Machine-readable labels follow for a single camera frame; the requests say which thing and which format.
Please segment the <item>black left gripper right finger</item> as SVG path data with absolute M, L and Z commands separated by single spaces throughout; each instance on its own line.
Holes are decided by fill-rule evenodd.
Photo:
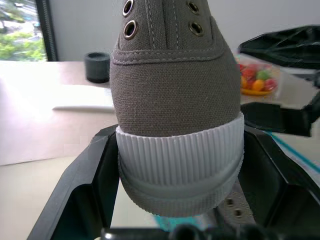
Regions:
M 245 127 L 238 179 L 257 224 L 281 234 L 320 235 L 320 188 L 270 135 Z

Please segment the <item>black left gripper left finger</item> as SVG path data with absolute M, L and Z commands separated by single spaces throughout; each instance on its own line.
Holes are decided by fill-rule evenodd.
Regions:
M 94 240 L 111 226 L 119 186 L 115 131 L 101 129 L 65 169 L 29 240 Z

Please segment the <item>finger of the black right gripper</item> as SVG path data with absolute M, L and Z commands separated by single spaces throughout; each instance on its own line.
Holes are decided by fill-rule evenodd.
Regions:
M 241 106 L 245 124 L 264 131 L 310 137 L 313 124 L 311 104 L 301 109 L 284 108 L 279 104 L 251 102 Z
M 241 54 L 285 68 L 320 69 L 320 26 L 267 32 L 241 43 Z

